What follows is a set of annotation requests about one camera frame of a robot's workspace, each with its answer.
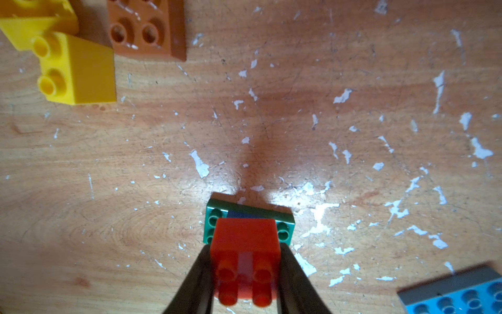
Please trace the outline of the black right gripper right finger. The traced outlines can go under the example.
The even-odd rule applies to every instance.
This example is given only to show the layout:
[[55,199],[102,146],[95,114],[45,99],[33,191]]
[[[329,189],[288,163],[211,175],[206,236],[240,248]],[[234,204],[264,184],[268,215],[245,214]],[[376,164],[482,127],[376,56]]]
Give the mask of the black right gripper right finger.
[[325,305],[293,252],[286,243],[280,244],[281,262],[277,285],[278,313],[326,313],[331,311]]

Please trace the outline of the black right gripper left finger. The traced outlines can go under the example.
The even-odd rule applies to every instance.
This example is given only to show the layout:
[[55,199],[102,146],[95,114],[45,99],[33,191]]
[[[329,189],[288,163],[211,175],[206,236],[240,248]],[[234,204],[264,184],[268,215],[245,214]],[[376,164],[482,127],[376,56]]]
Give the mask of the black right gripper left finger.
[[163,314],[213,312],[214,279],[210,245],[205,245]]

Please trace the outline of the red lego brick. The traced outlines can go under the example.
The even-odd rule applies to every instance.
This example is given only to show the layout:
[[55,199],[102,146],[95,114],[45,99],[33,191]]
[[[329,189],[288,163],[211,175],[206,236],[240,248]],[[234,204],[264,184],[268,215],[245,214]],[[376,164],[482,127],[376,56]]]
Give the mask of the red lego brick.
[[210,244],[214,288],[219,302],[251,300],[268,307],[277,294],[281,248],[273,219],[220,218]]

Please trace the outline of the dark green lego plate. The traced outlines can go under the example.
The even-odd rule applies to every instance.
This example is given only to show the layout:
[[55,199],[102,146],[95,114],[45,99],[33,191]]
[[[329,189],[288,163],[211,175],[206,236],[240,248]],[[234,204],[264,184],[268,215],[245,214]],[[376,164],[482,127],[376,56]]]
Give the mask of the dark green lego plate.
[[244,205],[241,202],[231,202],[211,197],[206,204],[203,243],[210,244],[213,240],[217,220],[220,218],[265,218],[273,219],[277,225],[278,240],[290,245],[295,219],[291,209],[274,206],[273,209],[257,208]]

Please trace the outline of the yellow lego brick front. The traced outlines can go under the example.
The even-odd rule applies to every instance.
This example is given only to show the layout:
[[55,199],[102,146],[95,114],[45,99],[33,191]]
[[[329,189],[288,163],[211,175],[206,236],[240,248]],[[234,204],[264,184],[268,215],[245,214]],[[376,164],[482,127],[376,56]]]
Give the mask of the yellow lego brick front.
[[47,31],[31,39],[31,50],[39,59],[37,87],[46,100],[66,105],[116,101],[112,48]]

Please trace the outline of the yellow lego brick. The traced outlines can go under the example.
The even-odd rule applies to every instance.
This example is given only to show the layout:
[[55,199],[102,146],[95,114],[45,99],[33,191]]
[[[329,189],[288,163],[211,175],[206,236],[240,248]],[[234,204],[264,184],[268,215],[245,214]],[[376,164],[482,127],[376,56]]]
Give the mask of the yellow lego brick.
[[12,0],[1,2],[1,31],[17,51],[29,51],[33,37],[46,31],[76,35],[79,25],[69,1]]
[[112,48],[47,31],[31,39],[31,50],[39,59],[37,87],[46,100],[66,105],[116,101]]

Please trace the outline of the brown lego brick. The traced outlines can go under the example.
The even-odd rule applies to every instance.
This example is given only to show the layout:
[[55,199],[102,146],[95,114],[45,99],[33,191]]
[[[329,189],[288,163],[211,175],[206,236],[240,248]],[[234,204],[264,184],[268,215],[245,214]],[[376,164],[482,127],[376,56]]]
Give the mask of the brown lego brick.
[[109,0],[115,54],[136,60],[187,59],[183,0]]

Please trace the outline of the dark blue lego brick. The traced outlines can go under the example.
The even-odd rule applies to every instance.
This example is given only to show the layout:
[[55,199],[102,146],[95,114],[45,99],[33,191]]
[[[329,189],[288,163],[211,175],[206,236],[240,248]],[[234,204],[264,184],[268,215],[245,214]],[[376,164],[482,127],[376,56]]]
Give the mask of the dark blue lego brick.
[[227,218],[263,218],[263,216],[256,213],[228,211]]

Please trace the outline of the light blue lego plate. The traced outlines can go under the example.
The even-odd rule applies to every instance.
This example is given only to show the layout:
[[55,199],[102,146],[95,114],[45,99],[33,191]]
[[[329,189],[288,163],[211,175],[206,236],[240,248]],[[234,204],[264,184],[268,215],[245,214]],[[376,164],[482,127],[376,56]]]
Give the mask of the light blue lego plate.
[[476,266],[397,292],[407,313],[501,313],[501,274]]

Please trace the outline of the yellow lego brick rear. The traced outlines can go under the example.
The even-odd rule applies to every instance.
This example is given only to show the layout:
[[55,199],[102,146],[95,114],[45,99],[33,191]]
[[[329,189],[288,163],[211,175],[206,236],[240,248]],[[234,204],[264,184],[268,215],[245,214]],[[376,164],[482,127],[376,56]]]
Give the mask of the yellow lego brick rear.
[[76,35],[79,25],[69,1],[12,0],[1,2],[1,31],[17,51],[29,51],[33,37],[46,31]]

